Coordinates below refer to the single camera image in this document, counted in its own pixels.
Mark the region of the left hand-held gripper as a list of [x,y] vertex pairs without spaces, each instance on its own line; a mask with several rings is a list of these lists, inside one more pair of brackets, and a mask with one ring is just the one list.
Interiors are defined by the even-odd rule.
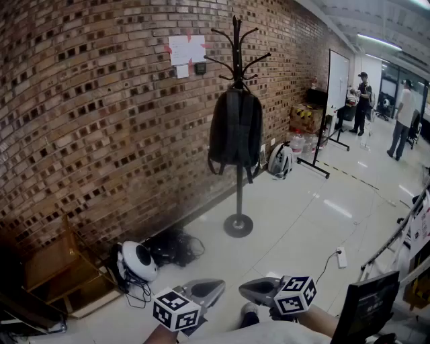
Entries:
[[196,328],[204,320],[205,305],[215,304],[224,291],[222,279],[194,279],[165,288],[154,297],[153,317],[171,332]]

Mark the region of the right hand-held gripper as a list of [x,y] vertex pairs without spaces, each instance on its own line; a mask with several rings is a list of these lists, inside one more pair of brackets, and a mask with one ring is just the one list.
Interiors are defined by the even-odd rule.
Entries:
[[311,276],[263,277],[242,284],[240,295],[258,306],[275,308],[281,315],[306,312],[317,289]]

